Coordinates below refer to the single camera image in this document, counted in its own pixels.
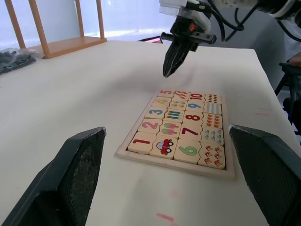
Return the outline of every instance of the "wooden tray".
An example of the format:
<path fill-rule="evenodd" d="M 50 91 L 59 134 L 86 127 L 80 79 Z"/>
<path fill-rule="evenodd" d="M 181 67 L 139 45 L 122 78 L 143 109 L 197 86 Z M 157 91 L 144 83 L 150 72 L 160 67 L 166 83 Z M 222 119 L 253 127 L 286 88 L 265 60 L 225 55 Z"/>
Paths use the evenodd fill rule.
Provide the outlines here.
<path fill-rule="evenodd" d="M 225 128 L 228 129 L 229 127 L 229 120 L 228 120 L 228 109 L 225 99 L 222 99 L 222 118 L 223 118 L 223 130 L 224 130 L 224 147 L 225 147 L 225 158 L 226 158 L 226 168 L 225 169 L 215 169 L 211 167 L 186 163 L 182 161 L 176 161 L 171 159 L 165 159 L 160 157 L 155 157 L 146 154 L 135 153 L 131 151 L 127 151 L 127 147 L 131 143 L 134 135 L 136 134 L 139 126 L 141 125 L 142 121 L 144 120 L 144 116 L 147 113 L 148 109 L 151 107 L 151 104 L 154 102 L 156 97 L 158 96 L 158 92 L 154 94 L 154 96 L 150 99 L 149 103 L 145 107 L 144 111 L 138 118 L 137 122 L 132 127 L 131 131 L 119 146 L 116 151 L 116 155 L 121 158 L 131 159 L 135 161 L 141 161 L 144 163 L 150 163 L 158 166 L 164 166 L 168 168 L 183 170 L 191 173 L 196 173 L 200 175 L 212 176 L 215 178 L 223 178 L 234 180 L 235 179 L 235 171 L 234 171 L 234 162 L 233 162 L 233 145 L 231 138 L 228 134 L 228 131 L 225 132 Z"/>

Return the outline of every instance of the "white table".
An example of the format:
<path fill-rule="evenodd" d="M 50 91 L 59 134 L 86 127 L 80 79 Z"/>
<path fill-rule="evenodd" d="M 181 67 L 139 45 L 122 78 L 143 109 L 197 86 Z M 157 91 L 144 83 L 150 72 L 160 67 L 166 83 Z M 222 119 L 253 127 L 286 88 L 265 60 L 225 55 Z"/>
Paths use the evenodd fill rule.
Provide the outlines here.
<path fill-rule="evenodd" d="M 301 153 L 292 127 L 250 49 L 205 48 L 162 76 L 168 46 L 109 41 L 0 76 L 0 223 L 36 174 L 78 132 L 105 126 L 98 186 L 87 226 L 261 226 L 246 186 L 114 157 L 156 90 L 219 93 L 232 124 L 280 136 Z"/>

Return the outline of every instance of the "black padded block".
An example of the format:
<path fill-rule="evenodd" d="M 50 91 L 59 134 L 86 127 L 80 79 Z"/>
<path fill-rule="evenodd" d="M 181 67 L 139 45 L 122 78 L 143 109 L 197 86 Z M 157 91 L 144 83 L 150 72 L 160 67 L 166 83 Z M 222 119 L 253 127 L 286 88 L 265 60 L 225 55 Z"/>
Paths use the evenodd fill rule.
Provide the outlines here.
<path fill-rule="evenodd" d="M 232 125 L 245 180 L 270 226 L 301 225 L 301 159 L 279 137 Z"/>
<path fill-rule="evenodd" d="M 79 133 L 29 185 L 2 226 L 84 226 L 97 186 L 104 127 Z"/>

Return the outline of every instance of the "wooden puzzle board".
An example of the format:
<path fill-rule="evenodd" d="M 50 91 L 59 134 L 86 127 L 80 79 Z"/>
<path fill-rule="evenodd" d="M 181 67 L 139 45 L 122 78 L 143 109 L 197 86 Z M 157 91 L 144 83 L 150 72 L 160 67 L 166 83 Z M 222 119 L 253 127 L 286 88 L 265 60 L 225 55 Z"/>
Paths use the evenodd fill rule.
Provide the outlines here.
<path fill-rule="evenodd" d="M 116 155 L 216 178 L 235 179 L 225 100 L 215 94 L 154 94 Z"/>

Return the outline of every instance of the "robotic arm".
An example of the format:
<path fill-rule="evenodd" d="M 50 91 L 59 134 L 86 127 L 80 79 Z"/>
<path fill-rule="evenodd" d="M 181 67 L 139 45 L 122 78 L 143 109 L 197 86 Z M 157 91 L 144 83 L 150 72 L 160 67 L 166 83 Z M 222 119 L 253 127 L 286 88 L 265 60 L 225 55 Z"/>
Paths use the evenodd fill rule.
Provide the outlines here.
<path fill-rule="evenodd" d="M 219 8 L 235 7 L 236 15 L 238 8 L 251 8 L 252 10 L 237 25 L 230 24 L 222 17 Z M 243 23 L 255 10 L 269 13 L 274 17 L 282 29 L 289 36 L 289 31 L 280 20 L 292 20 L 301 28 L 301 0 L 160 0 L 160 13 L 176 16 L 175 23 L 171 28 L 171 34 L 162 33 L 161 38 L 172 41 L 169 47 L 164 65 L 163 76 L 169 77 L 184 62 L 189 51 L 196 51 L 201 43 L 215 44 L 216 36 L 210 34 L 210 17 L 217 20 L 222 34 L 222 41 L 227 42 L 236 31 L 244 30 Z M 225 38 L 224 24 L 234 31 Z"/>

